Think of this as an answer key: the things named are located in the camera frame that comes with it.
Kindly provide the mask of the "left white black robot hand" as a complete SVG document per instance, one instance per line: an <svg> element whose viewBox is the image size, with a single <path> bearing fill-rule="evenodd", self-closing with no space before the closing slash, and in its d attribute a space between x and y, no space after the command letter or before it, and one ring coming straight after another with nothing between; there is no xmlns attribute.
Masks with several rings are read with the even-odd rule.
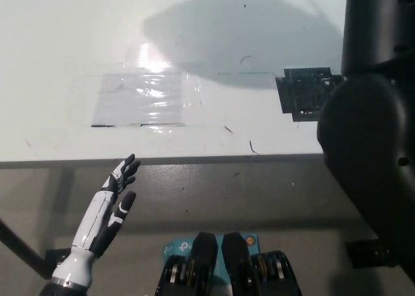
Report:
<svg viewBox="0 0 415 296"><path fill-rule="evenodd" d="M120 202L117 201L136 180L139 166L136 156L130 154L110 172L87 207L72 241L73 247L88 251L97 258L103 255L136 199L136 193L128 191Z"/></svg>

